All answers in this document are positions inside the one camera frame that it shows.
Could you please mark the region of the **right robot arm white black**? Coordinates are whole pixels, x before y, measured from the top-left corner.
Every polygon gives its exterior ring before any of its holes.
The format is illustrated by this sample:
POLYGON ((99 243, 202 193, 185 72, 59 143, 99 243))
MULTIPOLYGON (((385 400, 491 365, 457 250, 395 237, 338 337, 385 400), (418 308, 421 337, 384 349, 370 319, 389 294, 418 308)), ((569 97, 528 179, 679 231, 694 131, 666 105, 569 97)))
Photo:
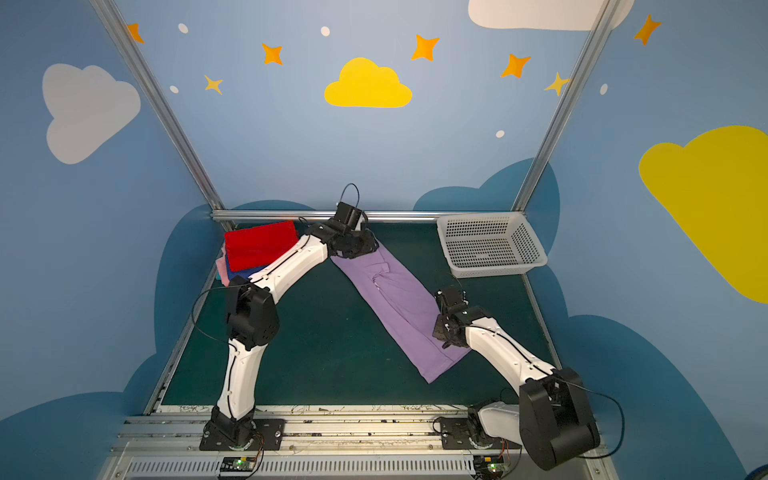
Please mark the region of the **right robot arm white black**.
POLYGON ((438 308, 433 335, 479 353, 518 397, 516 404, 496 401, 469 409, 457 428, 443 423, 445 445, 488 449, 506 440, 545 471, 600 445, 587 391, 574 370, 557 369, 533 355, 481 307, 440 301, 438 308))

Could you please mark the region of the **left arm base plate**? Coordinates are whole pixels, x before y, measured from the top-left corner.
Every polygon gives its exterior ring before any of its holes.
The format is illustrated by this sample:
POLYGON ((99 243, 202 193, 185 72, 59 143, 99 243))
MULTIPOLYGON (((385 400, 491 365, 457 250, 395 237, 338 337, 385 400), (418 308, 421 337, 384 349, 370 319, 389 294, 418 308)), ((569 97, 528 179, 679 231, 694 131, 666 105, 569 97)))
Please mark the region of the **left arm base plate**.
POLYGON ((281 447, 285 421, 245 419, 239 422, 209 420, 199 444, 201 451, 277 451, 281 447))

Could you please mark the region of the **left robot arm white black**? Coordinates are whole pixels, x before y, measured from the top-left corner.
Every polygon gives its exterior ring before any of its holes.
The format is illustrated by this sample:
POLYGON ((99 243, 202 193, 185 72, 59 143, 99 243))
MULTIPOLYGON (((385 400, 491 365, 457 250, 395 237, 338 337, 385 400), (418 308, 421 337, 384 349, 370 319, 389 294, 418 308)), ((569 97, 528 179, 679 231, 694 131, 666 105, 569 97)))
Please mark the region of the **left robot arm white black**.
POLYGON ((330 256, 353 259, 379 247, 368 228, 315 225, 274 262, 246 280, 231 280, 226 318, 229 347, 222 392, 203 428, 203 451, 247 451, 263 445, 253 423, 260 364, 280 321, 277 304, 299 279, 330 256))

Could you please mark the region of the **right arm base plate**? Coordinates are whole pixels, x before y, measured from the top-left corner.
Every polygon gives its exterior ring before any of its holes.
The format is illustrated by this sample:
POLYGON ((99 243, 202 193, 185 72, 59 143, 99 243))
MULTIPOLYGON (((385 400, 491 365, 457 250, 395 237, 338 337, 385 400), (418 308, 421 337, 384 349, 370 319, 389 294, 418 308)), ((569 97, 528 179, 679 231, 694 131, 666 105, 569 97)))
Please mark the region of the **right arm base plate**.
POLYGON ((500 450, 502 441, 491 437, 476 419, 438 417, 436 419, 444 450, 500 450))

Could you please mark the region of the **purple t shirt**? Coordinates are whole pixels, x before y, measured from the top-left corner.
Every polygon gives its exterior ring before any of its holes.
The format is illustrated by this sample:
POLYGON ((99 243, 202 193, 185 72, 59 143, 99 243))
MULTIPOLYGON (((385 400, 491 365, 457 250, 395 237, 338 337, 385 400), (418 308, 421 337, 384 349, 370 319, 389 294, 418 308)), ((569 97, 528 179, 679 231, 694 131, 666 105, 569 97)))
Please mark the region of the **purple t shirt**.
POLYGON ((422 283, 384 245, 356 258, 332 262, 400 346, 427 383, 461 361, 468 347, 448 346, 433 336, 439 309, 422 283))

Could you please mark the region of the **white plastic laundry basket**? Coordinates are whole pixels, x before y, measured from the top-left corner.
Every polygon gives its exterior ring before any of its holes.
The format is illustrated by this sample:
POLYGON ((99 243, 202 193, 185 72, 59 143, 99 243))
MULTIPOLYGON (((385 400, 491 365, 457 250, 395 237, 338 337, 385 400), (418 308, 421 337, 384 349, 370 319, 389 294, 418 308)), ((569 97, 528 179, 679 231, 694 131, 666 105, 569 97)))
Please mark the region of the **white plastic laundry basket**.
POLYGON ((459 279, 523 275, 548 262, 538 236, 518 212, 445 215, 436 225, 448 266, 459 279))

